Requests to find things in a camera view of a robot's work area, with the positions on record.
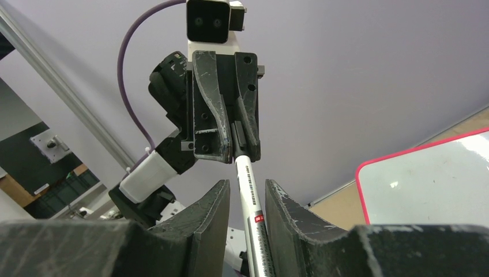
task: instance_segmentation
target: red label on marker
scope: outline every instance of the red label on marker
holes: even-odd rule
[[[261,221],[264,221],[265,218],[263,217],[263,215],[257,215],[255,216],[255,223],[258,223],[258,222],[261,222]]]

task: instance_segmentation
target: brown floor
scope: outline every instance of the brown floor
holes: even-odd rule
[[[488,126],[489,108],[441,133],[427,143],[454,137]],[[362,205],[356,189],[356,182],[350,183],[343,189],[317,203],[311,207],[311,211],[323,219],[347,230],[356,224],[365,224]]]

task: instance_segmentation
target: red border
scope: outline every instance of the red border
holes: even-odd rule
[[[363,216],[365,217],[365,223],[370,224],[370,219],[368,218],[367,206],[365,204],[365,199],[363,198],[362,186],[360,185],[360,180],[358,179],[358,175],[360,174],[360,170],[364,166],[369,165],[369,164],[372,164],[372,163],[380,162],[382,160],[391,159],[391,158],[398,157],[398,156],[401,156],[401,155],[405,155],[405,154],[409,154],[409,153],[416,152],[416,151],[419,151],[419,150],[423,150],[423,149],[426,149],[426,148],[430,148],[430,147],[433,147],[433,146],[437,146],[437,145],[440,145],[440,144],[449,143],[451,141],[459,140],[459,139],[464,138],[464,137],[474,136],[476,134],[484,133],[484,132],[487,132],[487,131],[489,131],[489,127],[484,128],[484,129],[480,129],[480,130],[476,130],[476,131],[472,131],[472,132],[469,132],[469,133],[466,133],[466,134],[459,134],[458,136],[449,137],[449,138],[446,138],[444,140],[435,141],[433,143],[428,143],[428,144],[420,145],[420,146],[415,147],[415,148],[406,149],[404,151],[400,151],[400,152],[397,152],[397,153],[393,153],[393,154],[390,154],[390,155],[387,155],[387,156],[383,156],[383,157],[376,158],[376,159],[369,160],[369,161],[366,161],[366,162],[362,163],[356,169],[355,180],[356,180],[356,187],[358,189],[358,194],[360,196],[360,202],[362,203],[362,210],[363,210]]]

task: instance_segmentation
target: camera lens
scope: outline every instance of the camera lens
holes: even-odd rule
[[[214,20],[214,27],[219,28],[219,27],[221,27],[221,25],[222,25],[222,22],[220,19]]]
[[[202,17],[197,17],[195,19],[195,25],[196,26],[200,27],[200,26],[202,26],[203,23],[204,23],[204,21],[202,20]]]

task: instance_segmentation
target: black camera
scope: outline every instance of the black camera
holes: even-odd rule
[[[193,42],[225,43],[230,30],[231,7],[227,1],[189,0],[187,37]]]

